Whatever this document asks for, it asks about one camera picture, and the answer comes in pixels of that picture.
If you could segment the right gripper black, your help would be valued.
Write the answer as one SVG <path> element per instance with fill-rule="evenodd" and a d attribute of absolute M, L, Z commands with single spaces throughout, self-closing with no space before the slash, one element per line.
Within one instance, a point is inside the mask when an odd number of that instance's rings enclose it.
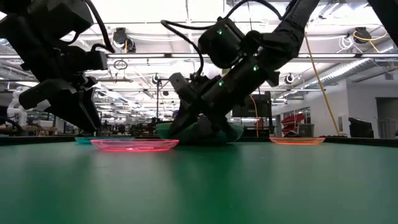
<path fill-rule="evenodd" d="M 226 115 L 236 104 L 237 101 L 228 90 L 208 90 L 196 97 L 190 108 L 179 108 L 169 134 L 175 136 L 197 121 L 199 137 L 209 139 L 223 134 L 228 141 L 234 141 L 238 138 L 238 132 L 229 124 Z"/>

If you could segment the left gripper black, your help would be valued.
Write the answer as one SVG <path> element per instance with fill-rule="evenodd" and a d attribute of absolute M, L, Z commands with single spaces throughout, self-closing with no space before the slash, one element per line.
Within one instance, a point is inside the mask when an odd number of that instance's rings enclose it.
<path fill-rule="evenodd" d="M 93 102 L 93 87 L 97 83 L 96 78 L 87 77 L 84 73 L 77 73 L 70 78 L 49 78 L 22 92 L 19 103 L 24 109 L 31 109 L 47 100 L 50 106 L 46 112 L 84 131 L 96 132 L 101 125 Z"/>

